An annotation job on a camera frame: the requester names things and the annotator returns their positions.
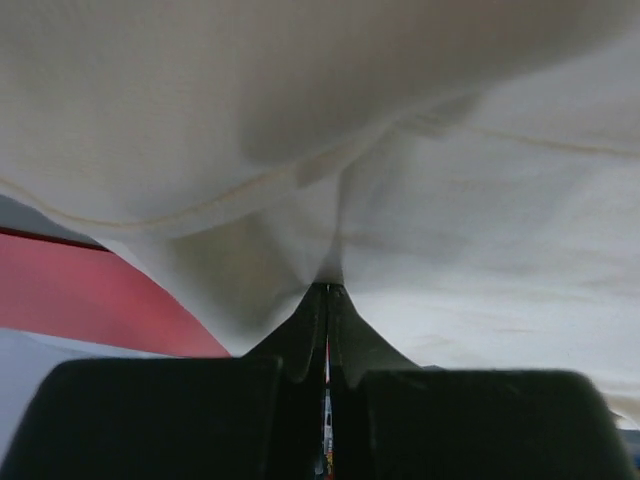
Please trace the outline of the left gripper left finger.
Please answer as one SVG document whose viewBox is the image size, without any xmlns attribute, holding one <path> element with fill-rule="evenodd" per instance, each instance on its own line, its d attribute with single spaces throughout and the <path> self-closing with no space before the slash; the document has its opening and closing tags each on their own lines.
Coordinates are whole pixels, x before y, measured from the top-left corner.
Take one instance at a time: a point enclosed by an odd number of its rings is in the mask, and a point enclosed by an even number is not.
<svg viewBox="0 0 640 480">
<path fill-rule="evenodd" d="M 239 358 L 57 365 L 1 465 L 5 479 L 311 479 L 323 434 L 326 295 Z"/>
</svg>

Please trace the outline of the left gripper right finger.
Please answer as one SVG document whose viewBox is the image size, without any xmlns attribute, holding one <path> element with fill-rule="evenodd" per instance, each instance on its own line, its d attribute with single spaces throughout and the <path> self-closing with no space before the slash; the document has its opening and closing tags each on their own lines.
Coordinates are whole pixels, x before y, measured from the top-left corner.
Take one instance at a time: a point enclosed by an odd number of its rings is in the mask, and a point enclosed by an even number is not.
<svg viewBox="0 0 640 480">
<path fill-rule="evenodd" d="M 422 368 L 326 289 L 338 479 L 634 479 L 601 394 L 563 370 Z"/>
</svg>

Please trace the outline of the yellow t shirt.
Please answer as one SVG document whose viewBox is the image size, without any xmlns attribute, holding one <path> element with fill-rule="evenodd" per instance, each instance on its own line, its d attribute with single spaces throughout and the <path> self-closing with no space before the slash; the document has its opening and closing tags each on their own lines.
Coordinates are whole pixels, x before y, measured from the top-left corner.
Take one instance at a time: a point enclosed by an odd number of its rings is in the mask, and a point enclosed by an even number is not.
<svg viewBox="0 0 640 480">
<path fill-rule="evenodd" d="M 315 281 L 639 425 L 635 1 L 5 1 L 1 192 L 247 352 Z"/>
</svg>

